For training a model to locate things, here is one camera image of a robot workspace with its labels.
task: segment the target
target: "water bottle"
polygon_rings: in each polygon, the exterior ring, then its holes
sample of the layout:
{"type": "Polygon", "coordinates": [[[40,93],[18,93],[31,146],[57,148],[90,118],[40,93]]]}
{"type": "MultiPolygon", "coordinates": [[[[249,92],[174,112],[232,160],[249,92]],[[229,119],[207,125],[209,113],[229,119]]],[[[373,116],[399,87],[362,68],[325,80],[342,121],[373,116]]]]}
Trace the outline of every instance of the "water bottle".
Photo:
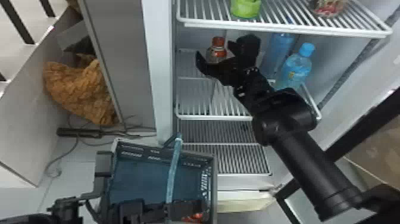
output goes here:
{"type": "Polygon", "coordinates": [[[291,55],[283,64],[275,83],[275,89],[294,88],[298,90],[301,83],[309,75],[312,62],[309,59],[315,46],[311,43],[303,43],[298,54],[291,55]]]}
{"type": "Polygon", "coordinates": [[[275,79],[276,72],[285,61],[295,41],[291,33],[273,33],[268,50],[260,65],[260,72],[267,79],[275,79]]]}

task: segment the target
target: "wire shelf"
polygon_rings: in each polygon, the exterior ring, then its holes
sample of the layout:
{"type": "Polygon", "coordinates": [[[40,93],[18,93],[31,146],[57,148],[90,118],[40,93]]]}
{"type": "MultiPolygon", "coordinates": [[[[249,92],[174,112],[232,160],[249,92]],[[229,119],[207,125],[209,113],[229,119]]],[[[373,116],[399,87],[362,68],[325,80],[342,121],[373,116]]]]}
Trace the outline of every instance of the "wire shelf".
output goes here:
{"type": "Polygon", "coordinates": [[[333,18],[314,15],[307,0],[262,0],[259,15],[252,19],[231,15],[229,0],[177,0],[176,5],[176,18],[186,27],[360,38],[385,38],[393,33],[356,0],[349,0],[344,11],[333,18]]]}
{"type": "Polygon", "coordinates": [[[183,149],[216,155],[219,174],[270,174],[265,149],[260,145],[183,145],[183,149]]]}
{"type": "Polygon", "coordinates": [[[258,145],[251,122],[177,120],[184,145],[258,145]]]}
{"type": "MultiPolygon", "coordinates": [[[[195,50],[179,50],[176,58],[175,114],[180,120],[252,120],[247,109],[233,96],[232,87],[205,77],[196,68],[195,50]]],[[[320,121],[321,112],[305,85],[302,85],[299,94],[313,108],[320,121]]]]}

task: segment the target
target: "gray wall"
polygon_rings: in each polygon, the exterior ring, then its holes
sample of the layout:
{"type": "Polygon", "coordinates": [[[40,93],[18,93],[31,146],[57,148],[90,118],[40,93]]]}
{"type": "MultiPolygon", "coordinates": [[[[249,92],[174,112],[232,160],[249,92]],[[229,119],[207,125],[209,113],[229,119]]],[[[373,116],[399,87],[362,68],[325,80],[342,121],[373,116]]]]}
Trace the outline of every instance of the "gray wall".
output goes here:
{"type": "Polygon", "coordinates": [[[121,117],[136,115],[154,127],[141,1],[84,0],[80,6],[121,117]]]}

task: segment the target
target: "metal rod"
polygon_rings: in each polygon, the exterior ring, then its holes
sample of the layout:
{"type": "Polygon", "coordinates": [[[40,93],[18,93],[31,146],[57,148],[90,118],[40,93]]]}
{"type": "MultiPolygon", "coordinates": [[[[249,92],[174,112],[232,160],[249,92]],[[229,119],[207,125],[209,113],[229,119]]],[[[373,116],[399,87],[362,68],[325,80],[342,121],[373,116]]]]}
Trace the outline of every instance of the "metal rod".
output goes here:
{"type": "Polygon", "coordinates": [[[42,7],[46,12],[46,15],[48,17],[55,17],[53,8],[51,7],[49,0],[39,0],[39,1],[42,4],[42,7]]]}
{"type": "Polygon", "coordinates": [[[0,4],[3,7],[5,13],[7,13],[8,18],[10,18],[11,22],[13,23],[14,27],[17,29],[18,33],[20,34],[20,36],[24,40],[24,42],[26,44],[35,44],[35,41],[33,40],[32,36],[29,34],[25,25],[22,23],[21,18],[15,11],[15,8],[11,4],[10,0],[1,0],[0,4]]]}

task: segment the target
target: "white panel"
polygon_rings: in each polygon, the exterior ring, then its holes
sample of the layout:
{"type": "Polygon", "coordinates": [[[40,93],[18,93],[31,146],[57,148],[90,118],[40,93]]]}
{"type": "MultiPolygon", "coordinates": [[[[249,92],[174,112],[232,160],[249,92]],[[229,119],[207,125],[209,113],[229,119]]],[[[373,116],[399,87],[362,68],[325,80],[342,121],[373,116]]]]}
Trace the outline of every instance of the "white panel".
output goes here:
{"type": "Polygon", "coordinates": [[[43,67],[47,61],[61,58],[56,36],[77,21],[75,16],[73,10],[65,11],[0,100],[0,161],[33,185],[39,184],[57,143],[55,131],[65,122],[65,110],[44,90],[43,67]]]}
{"type": "MultiPolygon", "coordinates": [[[[396,40],[400,38],[400,22],[393,28],[392,40],[396,40]]],[[[397,41],[390,41],[362,64],[326,104],[322,109],[324,119],[311,132],[322,149],[331,146],[361,116],[400,85],[400,65],[394,63],[399,54],[397,41]]]]}
{"type": "Polygon", "coordinates": [[[173,49],[171,0],[143,0],[147,55],[157,138],[166,141],[173,131],[173,49]]]}
{"type": "Polygon", "coordinates": [[[154,127],[140,0],[79,2],[120,121],[137,115],[143,126],[154,127]]]}

